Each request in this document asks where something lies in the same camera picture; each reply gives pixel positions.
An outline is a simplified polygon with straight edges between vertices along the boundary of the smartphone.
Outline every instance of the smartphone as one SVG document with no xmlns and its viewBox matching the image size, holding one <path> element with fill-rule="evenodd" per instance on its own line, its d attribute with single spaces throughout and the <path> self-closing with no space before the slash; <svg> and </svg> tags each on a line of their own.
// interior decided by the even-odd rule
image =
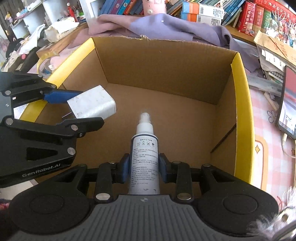
<svg viewBox="0 0 296 241">
<path fill-rule="evenodd" d="M 288 66 L 284 69 L 283 89 L 276 126 L 296 140 L 296 72 Z"/>
</svg>

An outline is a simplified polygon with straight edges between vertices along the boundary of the bottle label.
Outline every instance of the bottle label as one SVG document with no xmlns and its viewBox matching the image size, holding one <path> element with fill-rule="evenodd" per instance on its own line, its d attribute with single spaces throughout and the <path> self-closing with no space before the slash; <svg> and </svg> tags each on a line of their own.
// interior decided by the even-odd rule
<svg viewBox="0 0 296 241">
<path fill-rule="evenodd" d="M 133 140 L 129 194 L 159 194 L 157 139 L 141 135 Z"/>
</svg>

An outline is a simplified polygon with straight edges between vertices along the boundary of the gray ribbed panel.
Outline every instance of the gray ribbed panel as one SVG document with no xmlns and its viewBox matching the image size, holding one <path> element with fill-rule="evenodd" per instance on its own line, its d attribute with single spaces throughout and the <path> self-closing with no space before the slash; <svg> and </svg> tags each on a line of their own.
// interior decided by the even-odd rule
<svg viewBox="0 0 296 241">
<path fill-rule="evenodd" d="M 79 226 L 55 235 L 17 232 L 10 241 L 265 241 L 260 237 L 231 237 L 206 226 L 189 205 L 168 195 L 120 195 L 111 204 L 95 206 Z"/>
</svg>

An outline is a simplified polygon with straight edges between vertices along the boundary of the pink checkered tablecloth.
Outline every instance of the pink checkered tablecloth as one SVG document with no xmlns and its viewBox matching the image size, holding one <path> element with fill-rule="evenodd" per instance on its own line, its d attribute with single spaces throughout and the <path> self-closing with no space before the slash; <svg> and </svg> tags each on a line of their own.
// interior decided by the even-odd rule
<svg viewBox="0 0 296 241">
<path fill-rule="evenodd" d="M 283 132 L 275 126 L 276 113 L 264 92 L 250 89 L 255 124 L 255 158 L 252 185 L 271 194 L 282 209 L 286 193 L 294 182 L 295 159 L 281 148 Z M 287 139 L 285 151 L 295 154 L 294 141 Z"/>
</svg>

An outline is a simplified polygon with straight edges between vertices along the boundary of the white bottle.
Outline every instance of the white bottle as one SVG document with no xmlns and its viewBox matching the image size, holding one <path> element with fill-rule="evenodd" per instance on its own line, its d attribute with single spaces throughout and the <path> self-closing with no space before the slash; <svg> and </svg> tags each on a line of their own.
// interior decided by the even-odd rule
<svg viewBox="0 0 296 241">
<path fill-rule="evenodd" d="M 142 113 L 131 140 L 130 187 L 132 195 L 159 194 L 158 140 L 148 113 Z"/>
</svg>

